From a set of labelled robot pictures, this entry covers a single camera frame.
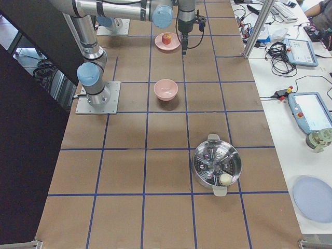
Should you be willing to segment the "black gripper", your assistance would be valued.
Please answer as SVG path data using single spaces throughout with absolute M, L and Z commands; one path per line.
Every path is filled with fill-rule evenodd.
M 185 54 L 188 50 L 188 34 L 193 30 L 194 19 L 183 21 L 178 19 L 177 29 L 181 33 L 181 52 Z

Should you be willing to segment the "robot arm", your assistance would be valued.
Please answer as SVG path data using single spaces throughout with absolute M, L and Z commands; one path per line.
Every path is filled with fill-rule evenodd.
M 106 29 L 115 32 L 118 29 L 122 28 L 123 23 L 119 18 L 109 18 L 109 17 L 96 17 L 96 20 L 99 25 L 105 27 Z
M 98 44 L 91 17 L 150 21 L 160 29 L 168 27 L 177 7 L 178 29 L 182 35 L 182 53 L 188 47 L 188 35 L 198 23 L 196 1 L 51 1 L 63 13 L 84 63 L 77 69 L 77 77 L 86 96 L 78 107 L 88 114 L 114 114 L 117 111 L 120 82 L 103 81 L 107 53 Z

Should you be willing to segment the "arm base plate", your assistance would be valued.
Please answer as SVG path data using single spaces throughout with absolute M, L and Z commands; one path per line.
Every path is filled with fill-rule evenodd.
M 117 114 L 120 81 L 104 81 L 104 89 L 98 95 L 86 93 L 82 86 L 75 113 L 78 115 L 115 115 Z
M 115 18 L 110 26 L 99 25 L 97 36 L 128 36 L 129 19 Z

